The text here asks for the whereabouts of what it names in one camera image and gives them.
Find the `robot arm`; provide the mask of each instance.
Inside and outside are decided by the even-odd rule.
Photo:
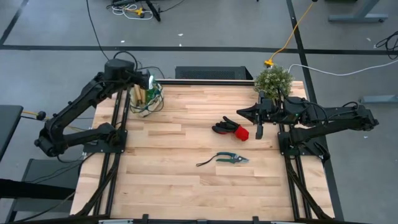
[[[119,143],[118,130],[109,123],[98,126],[97,129],[82,131],[75,134],[63,134],[63,130],[89,107],[94,108],[113,93],[124,90],[134,84],[148,89],[149,73],[134,69],[135,64],[126,60],[111,59],[106,62],[104,72],[99,72],[81,91],[74,101],[53,118],[45,122],[35,145],[40,147],[49,157],[63,154],[70,146],[83,144],[94,140],[104,140],[109,145]]]
[[[242,110],[237,114],[257,124],[256,139],[262,138],[262,124],[302,124],[308,129],[290,129],[292,144],[308,141],[310,138],[352,129],[356,131],[370,131],[379,122],[373,118],[370,110],[363,105],[323,108],[306,99],[288,96],[284,100],[272,100],[260,92],[258,103]]]

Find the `glove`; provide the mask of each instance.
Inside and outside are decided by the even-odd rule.
[[[213,131],[218,134],[235,133],[238,139],[242,141],[248,140],[249,132],[246,129],[242,128],[240,124],[231,121],[226,116],[223,116],[223,119],[225,121],[220,121],[216,123],[215,126],[211,127]]]

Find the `red object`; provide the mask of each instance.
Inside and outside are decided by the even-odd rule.
[[[239,125],[239,127],[235,131],[235,136],[242,141],[246,141],[249,138],[249,131],[247,131],[246,129],[242,128],[242,126]]]

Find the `concrete floor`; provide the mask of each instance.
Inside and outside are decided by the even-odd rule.
[[[22,0],[0,0],[0,34],[6,29]],[[159,1],[162,9],[178,0]],[[293,0],[300,17],[310,1]],[[389,13],[385,23],[330,24],[329,14],[357,10],[357,3],[318,1],[300,25],[306,49],[374,50],[374,44],[396,31],[398,4],[381,1],[373,10]],[[107,46],[194,46],[194,47],[282,47],[292,31],[285,1],[261,0],[186,0],[162,14],[162,22],[132,21],[105,9],[108,0],[90,1],[91,15],[99,40]],[[81,0],[29,0],[5,45],[96,46]],[[289,48],[297,45],[292,39]],[[247,66],[254,77],[263,69],[270,53],[250,52],[133,52],[144,66],[158,66],[165,76],[174,78],[174,67]],[[110,57],[114,52],[106,52]],[[335,73],[352,72],[390,62],[387,56],[310,55],[308,64]],[[97,72],[105,58],[99,51],[0,50],[0,104],[22,105],[26,110],[58,112]],[[274,58],[288,67],[300,63],[298,54],[279,54]],[[349,77],[334,77],[312,72],[319,104],[339,106],[364,95],[397,94],[398,64]],[[293,68],[296,80],[302,70]],[[397,105],[369,105],[380,121],[375,130],[364,133],[344,131],[327,136],[341,206],[346,221],[396,223],[398,213],[398,113]],[[88,110],[85,117],[93,116]],[[90,120],[75,126],[87,128]],[[22,119],[0,163],[0,177],[20,180],[30,158],[46,159],[33,145],[42,123]],[[76,159],[81,147],[63,156]],[[8,213],[10,200],[0,200],[0,222]]]

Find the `wooden table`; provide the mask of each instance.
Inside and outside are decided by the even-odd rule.
[[[141,218],[147,213],[156,219],[294,220],[284,157],[277,143],[279,127],[265,124],[263,138],[256,140],[256,126],[236,114],[257,101],[252,86],[164,85],[164,91],[161,112],[146,118],[129,113],[111,218]],[[290,95],[305,97],[303,83],[294,82]],[[111,121],[114,99],[97,106],[94,128]],[[211,126],[222,116],[242,124],[250,132],[249,139],[242,142],[233,134],[213,132]],[[237,153],[250,162],[213,160],[196,167],[220,151]],[[96,190],[103,157],[96,154],[83,164],[72,214]],[[308,191],[333,217],[321,161],[303,156],[302,164]],[[296,192],[304,217],[302,198]]]

